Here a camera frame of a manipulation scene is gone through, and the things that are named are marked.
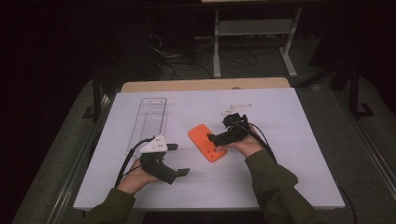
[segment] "orange object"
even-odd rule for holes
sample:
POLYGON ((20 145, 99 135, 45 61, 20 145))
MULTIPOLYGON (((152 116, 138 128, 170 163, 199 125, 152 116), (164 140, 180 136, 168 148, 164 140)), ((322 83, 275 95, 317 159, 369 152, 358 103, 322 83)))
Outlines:
POLYGON ((216 150, 215 144, 213 144, 213 142, 209 141, 207 138, 207 133, 212 132, 210 132, 210 130, 204 124, 200 124, 189 130, 188 135, 192 142, 201 150, 204 156, 209 161, 213 162, 224 156, 227 153, 227 150, 216 150))

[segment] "clear plastic box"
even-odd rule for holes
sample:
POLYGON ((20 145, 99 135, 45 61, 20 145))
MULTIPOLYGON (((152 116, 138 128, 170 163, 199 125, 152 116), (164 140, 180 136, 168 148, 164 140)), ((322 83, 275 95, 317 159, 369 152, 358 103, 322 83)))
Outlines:
MULTIPOLYGON (((152 138, 159 134, 165 136, 167 119, 166 98, 142 99, 126 153, 128 154, 141 140, 152 138)), ((140 157, 140 148, 146 144, 140 145, 135 150, 134 157, 140 157)))

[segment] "black wire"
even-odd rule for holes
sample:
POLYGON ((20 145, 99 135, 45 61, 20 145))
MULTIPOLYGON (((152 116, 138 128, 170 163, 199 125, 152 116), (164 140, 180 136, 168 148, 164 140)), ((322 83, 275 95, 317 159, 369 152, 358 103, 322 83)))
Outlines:
POLYGON ((238 61, 244 60, 244 62, 238 62, 236 60, 233 60, 233 59, 231 59, 230 57, 226 56, 223 53, 219 53, 219 56, 225 63, 227 63, 231 67, 234 67, 234 68, 249 68, 250 66, 253 66, 253 65, 258 63, 258 59, 257 59, 256 56, 262 56, 262 55, 270 54, 270 53, 272 53, 274 50, 278 49, 282 45, 282 44, 276 45, 273 48, 271 48, 269 51, 264 52, 264 53, 255 53, 255 51, 257 51, 257 49, 263 44, 264 44, 264 42, 262 41, 255 47, 255 49, 251 49, 251 50, 248 50, 247 52, 244 52, 244 51, 241 50, 241 48, 244 47, 242 43, 239 43, 239 46, 232 46, 232 45, 226 43, 228 48, 233 49, 233 50, 238 50, 240 52, 240 54, 236 53, 236 52, 232 52, 230 50, 226 50, 226 51, 229 54, 231 54, 231 56, 234 57, 236 60, 238 60, 238 61), (249 56, 253 58, 253 60, 254 60, 253 62, 251 62, 248 59, 249 56))
MULTIPOLYGON (((251 55, 260 56, 260 55, 269 54, 269 53, 273 52, 274 50, 279 49, 279 47, 281 47, 281 46, 283 45, 284 42, 285 42, 285 38, 283 38, 283 40, 281 40, 279 44, 276 44, 272 49, 270 49, 269 51, 267 51, 267 52, 265 52, 265 53, 254 53, 254 51, 256 51, 259 47, 261 47, 263 44, 266 43, 265 41, 260 41, 259 44, 256 45, 254 49, 248 51, 248 52, 246 53, 246 55, 251 54, 251 55)), ((243 44, 241 41, 239 41, 239 46, 240 46, 240 47, 236 47, 235 49, 244 48, 244 44, 243 44)))
POLYGON ((125 173, 122 177, 125 177, 126 175, 128 175, 129 173, 131 173, 132 171, 134 171, 135 169, 137 169, 137 168, 140 168, 142 165, 138 165, 138 166, 136 166, 134 169, 132 169, 132 170, 129 170, 127 173, 125 173))
MULTIPOLYGON (((199 53, 199 54, 197 53, 196 56, 195 56, 195 59, 198 60, 198 59, 200 59, 202 56, 206 55, 207 53, 213 53, 213 49, 203 51, 203 52, 201 52, 201 53, 199 53)), ((166 59, 166 61, 172 61, 172 60, 185 60, 185 61, 182 61, 182 62, 175 62, 175 63, 193 63, 193 60, 192 60, 192 59, 186 58, 186 56, 184 56, 183 54, 179 54, 179 55, 177 55, 177 56, 175 56, 175 57, 167 56, 167 57, 165 57, 165 59, 166 59)))
POLYGON ((124 172, 126 166, 128 165, 129 161, 131 160, 132 156, 134 155, 134 151, 135 151, 140 145, 142 145, 143 143, 145 143, 145 142, 151 142, 153 139, 154 139, 154 137, 144 139, 144 140, 138 142, 138 143, 129 151, 128 155, 127 155, 126 158, 125 158, 124 163, 123 163, 122 166, 121 166, 121 169, 120 169, 120 171, 119 171, 119 175, 117 176, 117 181, 116 181, 116 184, 115 184, 114 188, 116 188, 116 187, 119 185, 119 183, 121 182, 121 180, 122 180, 122 178, 123 178, 123 172, 124 172))
POLYGON ((266 143, 268 146, 270 146, 270 145, 268 144, 267 138, 265 137, 265 135, 264 135, 264 133, 262 132, 262 130, 260 130, 260 128, 257 127, 255 124, 252 124, 252 123, 249 123, 249 124, 252 125, 253 127, 255 127, 257 130, 259 130, 259 132, 262 134, 262 137, 263 137, 264 140, 265 140, 265 143, 266 143))
POLYGON ((175 77, 176 77, 178 80, 181 80, 180 76, 175 75, 175 74, 170 74, 170 73, 163 73, 163 72, 161 72, 160 75, 163 75, 163 80, 167 80, 167 77, 166 77, 166 76, 171 76, 171 77, 169 78, 169 80, 174 80, 175 77))
POLYGON ((274 162, 277 163, 274 152, 272 151, 272 149, 264 141, 262 141, 262 139, 257 134, 255 134, 253 131, 245 128, 244 126, 242 126, 238 123, 230 122, 230 124, 237 126, 238 128, 241 128, 242 130, 244 130, 245 132, 250 134, 252 137, 254 137, 260 143, 260 145, 262 145, 262 147, 264 147, 264 149, 267 151, 267 153, 270 155, 270 157, 274 160, 274 162))
POLYGON ((350 200, 349 196, 347 195, 347 192, 344 190, 343 187, 338 186, 338 188, 343 192, 344 196, 346 196, 346 200, 349 203, 350 209, 352 210, 352 215, 353 215, 353 223, 358 224, 358 216, 356 215, 356 210, 355 206, 353 206, 352 201, 350 200))
MULTIPOLYGON (((207 53, 208 53, 208 52, 205 52, 205 53, 203 53, 202 55, 200 55, 199 57, 203 57, 203 56, 206 55, 207 53)), ((209 70, 207 70, 207 69, 205 68, 205 67, 209 64, 210 59, 211 59, 211 56, 208 57, 208 59, 206 60, 206 62, 205 62, 204 65, 199 65, 199 64, 196 64, 196 63, 193 63, 193 62, 183 62, 183 63, 180 63, 180 62, 174 62, 174 63, 172 63, 172 62, 167 62, 167 63, 163 63, 163 64, 166 64, 167 66, 171 67, 172 70, 178 69, 178 70, 181 70, 181 71, 198 71, 198 70, 204 69, 204 70, 208 73, 209 78, 211 79, 211 78, 212 78, 212 75, 210 74, 209 70), (179 65, 196 66, 196 68, 182 68, 182 67, 179 67, 179 66, 174 66, 174 64, 176 64, 176 65, 179 64, 179 65)))
POLYGON ((170 65, 169 63, 163 63, 163 65, 166 65, 172 69, 172 76, 171 76, 170 80, 173 80, 174 77, 176 76, 175 68, 172 65, 170 65))

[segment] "person's left hand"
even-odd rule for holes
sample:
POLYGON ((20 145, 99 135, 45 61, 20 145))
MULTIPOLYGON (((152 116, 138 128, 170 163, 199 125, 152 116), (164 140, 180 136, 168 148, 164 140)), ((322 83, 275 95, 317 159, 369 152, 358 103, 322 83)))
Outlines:
POLYGON ((120 189, 129 194, 135 194, 147 184, 161 181, 153 175, 149 175, 140 166, 140 160, 134 161, 130 172, 122 179, 117 189, 120 189))

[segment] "person's right hand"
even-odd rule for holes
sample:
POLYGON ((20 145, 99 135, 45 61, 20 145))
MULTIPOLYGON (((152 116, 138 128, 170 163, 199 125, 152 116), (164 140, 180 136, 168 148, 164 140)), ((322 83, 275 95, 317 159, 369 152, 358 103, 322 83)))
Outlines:
MULTIPOLYGON (((250 130, 257 134, 254 128, 251 125, 249 126, 250 130)), ((250 134, 248 134, 241 141, 230 143, 226 147, 232 147, 237 149, 245 158, 249 157, 257 151, 262 150, 262 145, 260 145, 260 143, 250 134)))

